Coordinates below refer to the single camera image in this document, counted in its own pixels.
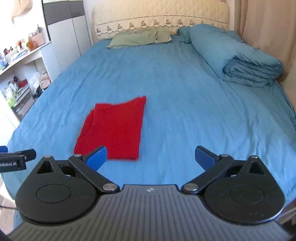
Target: blanket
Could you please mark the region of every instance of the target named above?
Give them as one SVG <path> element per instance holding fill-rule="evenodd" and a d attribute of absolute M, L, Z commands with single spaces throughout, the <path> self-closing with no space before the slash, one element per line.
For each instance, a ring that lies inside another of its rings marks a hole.
<path fill-rule="evenodd" d="M 254 87 L 271 85 L 282 71 L 282 63 L 271 55 L 238 41 L 223 29 L 198 24 L 190 28 L 197 52 L 219 78 Z"/>

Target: curtain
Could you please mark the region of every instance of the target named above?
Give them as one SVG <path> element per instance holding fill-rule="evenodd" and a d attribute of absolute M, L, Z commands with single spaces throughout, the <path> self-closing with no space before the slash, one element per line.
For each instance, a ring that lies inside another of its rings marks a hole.
<path fill-rule="evenodd" d="M 278 81 L 296 108 L 296 0 L 237 0 L 235 5 L 235 31 L 247 44 L 281 60 Z"/>

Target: folded red garment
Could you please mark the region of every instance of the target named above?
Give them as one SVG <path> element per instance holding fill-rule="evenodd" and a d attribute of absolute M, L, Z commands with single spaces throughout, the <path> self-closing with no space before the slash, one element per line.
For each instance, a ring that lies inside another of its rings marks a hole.
<path fill-rule="evenodd" d="M 138 159 L 145 103 L 142 96 L 122 104 L 96 104 L 84 121 L 74 154 L 86 155 L 104 145 L 108 159 Z"/>

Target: green object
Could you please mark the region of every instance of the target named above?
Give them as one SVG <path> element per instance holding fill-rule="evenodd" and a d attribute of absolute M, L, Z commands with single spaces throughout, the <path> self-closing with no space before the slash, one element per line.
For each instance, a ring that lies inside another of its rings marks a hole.
<path fill-rule="evenodd" d="M 115 35 L 107 48 L 167 43 L 170 41 L 170 32 L 164 27 L 125 30 Z"/>
<path fill-rule="evenodd" d="M 16 101 L 15 101 L 14 98 L 8 98 L 8 99 L 6 100 L 6 102 L 8 103 L 8 105 L 9 105 L 10 108 L 11 108 L 11 107 L 14 107 L 15 104 L 16 104 Z"/>

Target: blue plastic part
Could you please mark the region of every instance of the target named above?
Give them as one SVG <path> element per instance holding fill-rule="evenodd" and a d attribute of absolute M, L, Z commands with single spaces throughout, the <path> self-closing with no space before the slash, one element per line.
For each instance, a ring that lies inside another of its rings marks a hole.
<path fill-rule="evenodd" d="M 195 160 L 205 171 L 216 164 L 214 157 L 210 156 L 198 147 L 195 149 Z"/>
<path fill-rule="evenodd" d="M 0 146 L 0 152 L 7 153 L 8 152 L 7 146 Z"/>
<path fill-rule="evenodd" d="M 86 160 L 86 165 L 97 171 L 107 160 L 107 148 L 103 147 Z"/>

